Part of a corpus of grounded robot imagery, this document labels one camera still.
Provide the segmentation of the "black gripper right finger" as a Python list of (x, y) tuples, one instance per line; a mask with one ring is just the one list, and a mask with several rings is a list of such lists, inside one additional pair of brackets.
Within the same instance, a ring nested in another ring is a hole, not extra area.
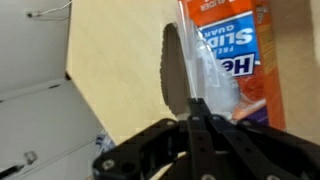
[(193, 173), (215, 180), (320, 180), (320, 147), (251, 120), (212, 113), (201, 98), (188, 100)]

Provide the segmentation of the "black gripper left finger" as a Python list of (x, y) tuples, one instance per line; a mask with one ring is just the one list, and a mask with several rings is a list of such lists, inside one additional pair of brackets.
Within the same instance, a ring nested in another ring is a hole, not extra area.
[(200, 180), (200, 121), (161, 119), (102, 153), (93, 163), (94, 180), (148, 180), (165, 166), (164, 180)]

